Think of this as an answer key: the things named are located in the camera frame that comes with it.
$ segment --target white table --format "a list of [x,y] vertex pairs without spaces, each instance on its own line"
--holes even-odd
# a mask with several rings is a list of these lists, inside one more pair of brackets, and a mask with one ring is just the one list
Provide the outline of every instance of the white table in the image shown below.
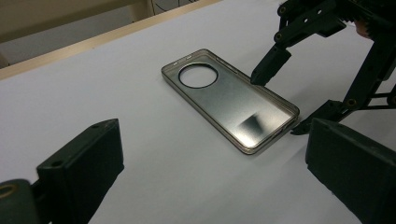
[[[88,126],[118,118],[125,170],[91,223],[359,223],[306,169],[307,135],[288,133],[246,156],[161,76],[202,48],[250,74],[274,44],[276,9],[224,0],[1,80],[0,180],[36,181],[40,162]],[[370,47],[352,27],[311,36],[267,87],[304,119],[344,98]],[[361,111],[343,123],[396,148],[394,111]]]

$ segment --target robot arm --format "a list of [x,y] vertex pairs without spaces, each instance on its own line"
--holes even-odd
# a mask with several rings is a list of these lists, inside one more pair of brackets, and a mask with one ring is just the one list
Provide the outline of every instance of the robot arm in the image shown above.
[[[396,87],[389,93],[376,93],[382,81],[396,66],[396,25],[387,0],[289,0],[282,4],[275,44],[253,70],[250,82],[265,86],[291,54],[286,48],[318,34],[328,37],[346,25],[344,21],[365,21],[374,44],[343,102],[328,101],[293,129],[293,134],[309,133],[312,118],[340,121],[362,109],[396,108]],[[369,106],[373,98],[387,98],[387,105]]]

